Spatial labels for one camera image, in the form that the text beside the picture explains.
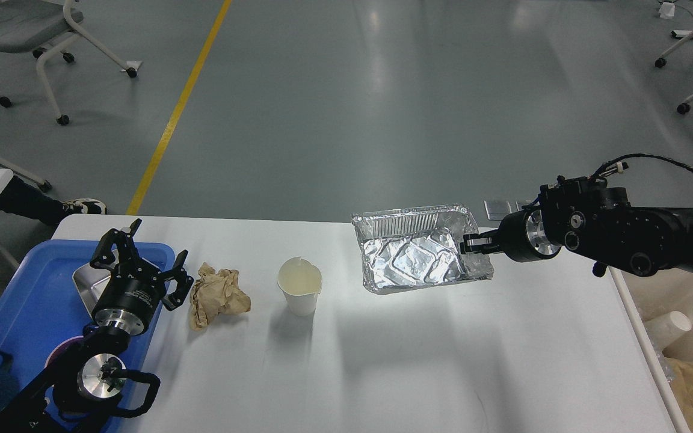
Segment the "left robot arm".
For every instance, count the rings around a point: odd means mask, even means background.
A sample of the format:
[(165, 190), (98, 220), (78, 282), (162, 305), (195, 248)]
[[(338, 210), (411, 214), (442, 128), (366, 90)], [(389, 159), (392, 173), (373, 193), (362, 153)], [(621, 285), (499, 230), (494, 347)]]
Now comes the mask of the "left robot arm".
[(124, 362), (132, 338), (156, 326), (160, 310), (175, 310), (194, 280), (182, 250), (170, 269), (143, 258), (136, 219), (110, 229), (88, 263), (73, 274), (82, 303), (81, 331), (46, 357), (41, 372), (0, 410), (0, 432), (99, 432), (112, 417), (131, 419), (151, 409), (161, 381)]

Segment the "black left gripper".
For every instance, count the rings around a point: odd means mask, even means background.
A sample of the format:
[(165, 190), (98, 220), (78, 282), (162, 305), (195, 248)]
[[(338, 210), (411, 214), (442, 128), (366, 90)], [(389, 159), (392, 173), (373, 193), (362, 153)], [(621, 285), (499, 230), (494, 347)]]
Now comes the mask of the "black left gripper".
[[(116, 327), (130, 336), (148, 331), (161, 302), (169, 312), (181, 307), (194, 283), (185, 269), (188, 250), (175, 257), (168, 271), (161, 272), (152, 263), (143, 266), (133, 239), (141, 224), (138, 218), (127, 228), (108, 230), (89, 260), (91, 268), (112, 273), (91, 318), (100, 327)], [(171, 281), (176, 282), (176, 288), (167, 292)]]

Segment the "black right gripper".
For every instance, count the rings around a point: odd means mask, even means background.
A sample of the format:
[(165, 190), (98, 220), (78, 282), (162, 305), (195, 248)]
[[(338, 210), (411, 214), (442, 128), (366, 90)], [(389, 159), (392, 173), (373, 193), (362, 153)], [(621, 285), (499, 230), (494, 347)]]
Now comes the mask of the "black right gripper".
[(523, 209), (501, 220), (497, 230), (464, 234), (460, 254), (504, 253), (515, 262), (549, 260), (561, 251), (561, 245), (548, 238), (539, 209)]

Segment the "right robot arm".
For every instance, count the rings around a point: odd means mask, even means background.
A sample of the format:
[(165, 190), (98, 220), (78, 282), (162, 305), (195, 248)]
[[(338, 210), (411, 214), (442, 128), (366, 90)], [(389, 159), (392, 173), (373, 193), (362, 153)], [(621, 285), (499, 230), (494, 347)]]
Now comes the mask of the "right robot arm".
[[(607, 178), (627, 169), (630, 155), (604, 162), (591, 175), (558, 176), (537, 198), (506, 215), (495, 230), (464, 234), (459, 251), (503, 253), (515, 262), (554, 258), (564, 248), (594, 261), (593, 274), (615, 268), (638, 277), (662, 269), (693, 273), (693, 207), (638, 207)], [(693, 167), (658, 156), (693, 173)]]

